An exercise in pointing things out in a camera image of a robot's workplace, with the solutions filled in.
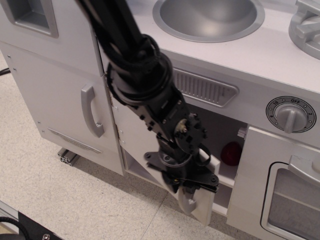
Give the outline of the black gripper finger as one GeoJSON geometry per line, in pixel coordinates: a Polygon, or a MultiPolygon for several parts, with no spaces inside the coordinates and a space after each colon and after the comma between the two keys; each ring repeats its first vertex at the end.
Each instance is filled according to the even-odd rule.
{"type": "Polygon", "coordinates": [[[162,178],[169,190],[176,194],[183,180],[180,177],[169,174],[168,172],[162,172],[162,178]]]}
{"type": "Polygon", "coordinates": [[[199,190],[197,186],[184,186],[183,187],[183,195],[187,200],[193,200],[196,191],[199,190]]]}

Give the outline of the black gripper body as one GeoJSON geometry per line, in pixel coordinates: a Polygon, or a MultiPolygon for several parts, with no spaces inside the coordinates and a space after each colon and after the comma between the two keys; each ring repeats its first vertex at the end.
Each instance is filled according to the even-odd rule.
{"type": "Polygon", "coordinates": [[[144,154],[148,167],[182,179],[180,186],[204,189],[216,193],[219,188],[219,178],[213,165],[214,158],[206,147],[199,149],[197,155],[190,155],[178,162],[162,150],[144,154]]]}

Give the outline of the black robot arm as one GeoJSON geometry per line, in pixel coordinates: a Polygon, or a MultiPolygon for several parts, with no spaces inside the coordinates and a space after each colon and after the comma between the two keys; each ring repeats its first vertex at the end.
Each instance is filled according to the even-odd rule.
{"type": "Polygon", "coordinates": [[[173,67],[156,41],[142,34],[124,0],[80,0],[109,59],[107,86],[118,102],[131,109],[156,134],[159,150],[147,152],[147,165],[161,173],[176,193],[218,190],[203,145],[207,131],[174,84],[173,67]]]}

